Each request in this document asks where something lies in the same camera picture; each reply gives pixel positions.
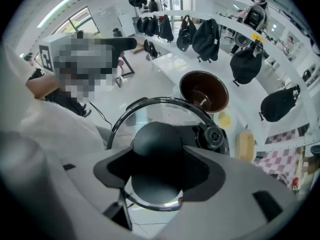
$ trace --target white shirt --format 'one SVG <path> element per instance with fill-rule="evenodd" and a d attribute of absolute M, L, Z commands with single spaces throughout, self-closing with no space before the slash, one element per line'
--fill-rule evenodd
<path fill-rule="evenodd" d="M 8 47 L 4 48 L 2 55 L 5 56 L 1 61 L 1 71 L 7 69 L 13 78 L 19 80 L 15 81 L 15 86 L 11 86 L 19 89 L 19 93 L 10 97 L 12 105 L 10 109 L 24 111 L 20 118 L 11 120 L 15 122 L 16 127 L 11 127 L 7 123 L 6 131 L 17 131 L 59 157 L 92 154 L 105 150 L 96 126 L 89 119 L 78 116 L 58 104 L 33 98 L 25 84 L 34 69 Z M 7 117 L 10 113 L 11 111 L 6 111 L 4 116 Z"/>

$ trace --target cable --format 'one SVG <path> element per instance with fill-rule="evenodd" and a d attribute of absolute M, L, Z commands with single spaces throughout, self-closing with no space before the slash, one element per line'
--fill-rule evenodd
<path fill-rule="evenodd" d="M 89 102 L 90 105 L 91 105 L 92 107 L 94 107 L 94 109 L 99 113 L 99 115 L 102 117 L 102 119 L 103 119 L 104 121 L 106 121 L 106 122 L 111 126 L 111 129 L 112 129 L 112 124 L 106 119 L 105 115 L 100 111 L 100 109 L 97 108 L 95 105 L 93 105 L 90 100 L 88 100 L 88 102 Z"/>

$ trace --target person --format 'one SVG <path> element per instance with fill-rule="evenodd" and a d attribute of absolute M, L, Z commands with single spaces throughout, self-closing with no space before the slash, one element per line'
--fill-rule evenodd
<path fill-rule="evenodd" d="M 258 2 L 255 2 L 254 5 L 260 6 L 265 11 L 265 16 L 266 17 L 265 17 L 265 21 L 264 21 L 264 26 L 263 26 L 262 29 L 257 31 L 259 34 L 261 34 L 262 30 L 266 29 L 268 27 L 268 24 L 269 24 L 269 21 L 270 21 L 270 12 L 269 12 L 269 9 L 268 9 L 268 2 L 266 0 L 258 0 Z M 246 13 L 249 11 L 250 7 L 251 6 L 247 6 L 246 8 L 244 8 L 243 10 L 241 10 L 239 12 L 239 17 L 236 20 L 237 22 L 242 23 L 243 18 L 246 15 Z M 234 44 L 234 46 L 232 47 L 231 52 L 229 53 L 229 55 L 231 55 L 231 56 L 235 55 L 235 53 L 237 52 L 238 49 L 239 49 L 239 46 L 237 44 Z"/>
<path fill-rule="evenodd" d="M 124 62 L 119 60 L 117 64 L 122 66 Z M 0 112 L 1 131 L 37 142 L 45 153 L 59 158 L 105 152 L 112 131 L 56 103 L 42 100 L 60 83 L 48 73 L 29 80 L 34 72 L 11 48 L 0 45 L 0 84 L 7 92 L 1 96 L 1 103 L 6 104 Z M 28 150 L 27 146 L 18 148 L 22 152 Z"/>
<path fill-rule="evenodd" d="M 294 47 L 294 38 L 289 35 L 286 41 L 280 40 L 280 42 L 276 44 L 276 47 L 279 48 L 286 56 L 288 56 Z M 276 60 L 273 57 L 269 56 L 264 60 L 264 62 L 268 66 L 272 67 Z"/>
<path fill-rule="evenodd" d="M 23 59 L 28 62 L 32 67 L 34 66 L 34 62 L 32 60 L 32 52 L 29 52 L 27 55 L 25 55 L 23 57 Z M 48 91 L 46 90 L 46 87 L 49 87 L 50 85 L 44 85 L 43 86 L 43 90 L 38 89 L 39 87 L 35 86 L 34 84 L 30 84 L 30 82 L 32 82 L 34 79 L 38 79 L 36 81 L 37 85 L 40 85 L 40 87 L 42 86 L 42 83 L 46 83 L 48 81 L 48 79 L 52 79 L 54 78 L 53 75 L 49 75 L 45 78 L 43 78 L 45 76 L 45 71 L 41 68 L 35 68 L 35 72 L 33 73 L 33 75 L 29 78 L 29 80 L 27 81 L 27 86 L 29 86 L 30 88 L 32 88 L 33 92 L 35 93 L 35 97 L 38 98 L 40 96 L 43 96 L 42 93 L 38 93 L 39 91 L 41 92 L 45 92 L 47 93 Z M 64 91 L 61 87 L 58 87 L 57 89 L 55 89 L 54 91 L 50 92 L 49 94 L 44 96 L 44 99 L 48 102 L 54 102 L 74 113 L 76 113 L 79 116 L 82 116 L 84 118 L 86 118 L 87 116 L 89 116 L 91 114 L 91 109 L 89 110 L 85 110 L 86 108 L 86 104 L 84 104 L 83 106 L 78 102 L 78 100 L 74 97 L 71 97 L 71 95 Z"/>

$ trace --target pink checkered cloth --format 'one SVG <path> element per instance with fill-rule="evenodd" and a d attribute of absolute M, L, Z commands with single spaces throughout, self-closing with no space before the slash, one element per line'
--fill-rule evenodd
<path fill-rule="evenodd" d="M 291 130 L 282 134 L 271 136 L 266 140 L 266 144 L 285 142 L 299 137 L 297 130 Z M 296 148 L 288 148 L 279 151 L 266 152 L 263 158 L 253 162 L 267 174 L 277 175 L 277 180 L 283 180 L 288 188 L 292 187 L 292 181 L 295 177 L 297 161 L 299 154 Z"/>

